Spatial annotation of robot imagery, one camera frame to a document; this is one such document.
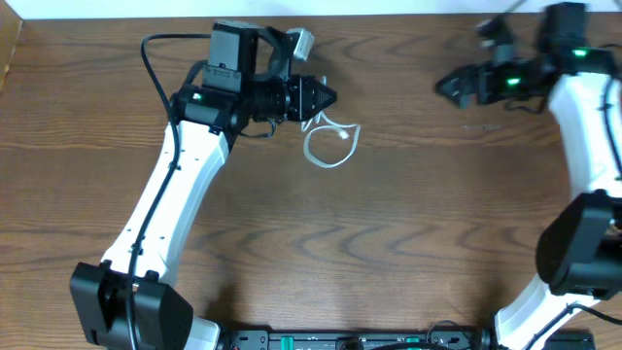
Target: white wall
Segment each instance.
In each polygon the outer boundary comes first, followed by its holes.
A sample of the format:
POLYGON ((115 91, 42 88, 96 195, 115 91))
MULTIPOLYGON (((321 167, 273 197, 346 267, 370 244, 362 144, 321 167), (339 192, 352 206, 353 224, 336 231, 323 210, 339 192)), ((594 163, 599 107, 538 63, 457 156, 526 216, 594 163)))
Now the white wall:
MULTIPOLYGON (((498 13, 515 0, 6 0, 23 19, 331 16, 498 13)), ((528 0, 539 12, 562 0, 528 0)), ((615 0, 583 0, 590 11, 618 11, 615 0)))

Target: robotic arm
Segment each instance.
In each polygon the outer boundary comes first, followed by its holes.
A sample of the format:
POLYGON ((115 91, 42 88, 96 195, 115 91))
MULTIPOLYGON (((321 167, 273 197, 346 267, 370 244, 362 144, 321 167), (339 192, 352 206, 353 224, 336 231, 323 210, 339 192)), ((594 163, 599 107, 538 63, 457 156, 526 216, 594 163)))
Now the robotic arm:
POLYGON ((547 7, 532 60, 514 55, 503 16, 483 23, 478 31, 493 59, 460 68, 436 85, 460 108, 471 94, 478 104, 508 99, 509 110, 516 100, 539 96, 539 111, 548 102, 562 133, 573 202, 538 242, 537 275, 496 314, 494 349, 542 349, 580 311, 577 305, 593 306, 622 288, 619 72, 611 52, 588 47, 586 16, 583 4, 547 7))
POLYGON ((140 349, 213 350, 220 328, 192 317, 192 307, 174 290, 181 255, 204 194, 225 165, 249 120, 306 122, 336 101, 336 92, 313 76, 291 74, 292 59, 306 60, 313 36, 223 20, 214 25, 209 60, 195 63, 170 105, 176 121, 165 132, 155 170, 125 228, 99 266, 80 262, 71 294, 86 340, 110 349, 131 348, 128 298, 140 349), (266 73, 256 74, 258 41, 273 48, 266 73), (203 72, 202 84, 193 81, 203 72), (173 135, 179 132, 179 145, 173 135), (159 199, 139 247, 135 241, 180 148, 177 169, 159 199), (135 271, 128 270, 139 248, 135 271), (133 276, 133 288, 124 284, 133 276))

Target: brown tabletop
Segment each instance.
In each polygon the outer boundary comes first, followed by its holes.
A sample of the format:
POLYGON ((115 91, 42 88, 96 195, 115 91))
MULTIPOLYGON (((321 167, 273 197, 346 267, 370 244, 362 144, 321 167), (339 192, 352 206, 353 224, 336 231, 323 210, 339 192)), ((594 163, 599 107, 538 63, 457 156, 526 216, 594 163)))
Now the brown tabletop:
MULTIPOLYGON (((459 111, 432 92, 453 68, 487 57, 472 30, 484 18, 250 19, 310 29, 315 48, 294 71, 327 75, 339 93, 328 115, 363 130, 354 156, 331 170, 304 158, 292 123, 271 140, 238 140, 183 255, 176 289, 196 314, 276 330, 414 330, 441 319, 484 325, 518 296, 570 186, 550 114, 459 111)), ((536 17, 510 22, 531 54, 536 17)), ((123 228, 166 124, 140 40, 212 23, 24 25, 0 98, 0 348, 91 348, 69 277, 77 262, 98 263, 123 228)), ((593 45, 620 34, 616 15, 592 17, 593 45)), ((170 93, 209 42, 150 48, 170 93)), ((313 142, 328 159, 350 147, 330 132, 313 142)), ((598 308, 620 317, 622 297, 598 308)), ((590 315, 570 326, 591 329, 601 349, 622 341, 590 315)))

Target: white cable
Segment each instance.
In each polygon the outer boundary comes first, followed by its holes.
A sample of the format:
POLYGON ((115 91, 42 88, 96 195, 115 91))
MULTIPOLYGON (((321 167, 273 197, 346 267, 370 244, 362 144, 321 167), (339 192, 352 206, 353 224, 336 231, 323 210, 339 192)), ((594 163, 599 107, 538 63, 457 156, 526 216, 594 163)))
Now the white cable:
MULTIPOLYGON (((322 84, 326 85, 327 77, 322 77, 321 82, 322 84)), ((322 111, 318 113, 318 115, 315 116, 312 120, 308 122, 302 122, 302 124, 300 125, 300 129, 302 130, 302 132, 306 132, 309 129, 309 126, 311 126, 311 123, 315 122, 315 124, 318 124, 322 120, 328 123, 328 125, 318 126, 316 128, 313 128, 311 131, 309 131, 309 133, 307 133, 307 136, 304 138, 303 152, 304 152, 304 156, 312 163, 320 167, 323 167, 324 169, 329 169, 329 168, 333 168, 335 166, 342 164, 344 161, 348 160, 354 154, 354 151, 357 149, 357 144, 359 143, 359 134, 361 133, 361 126, 359 124, 344 125, 344 124, 340 124, 337 122, 333 122, 327 117, 324 111, 322 111), (319 160, 317 157, 313 156, 311 154, 311 151, 309 151, 309 142, 311 141, 311 134, 313 134, 314 132, 318 130, 323 130, 323 129, 331 129, 331 130, 336 131, 342 140, 346 140, 350 138, 350 134, 348 134, 348 131, 346 131, 345 129, 352 128, 352 127, 355 127, 356 129, 354 131, 354 139, 352 141, 352 148, 350 149, 350 153, 348 154, 348 156, 338 161, 337 163, 333 163, 333 164, 325 163, 319 160)))

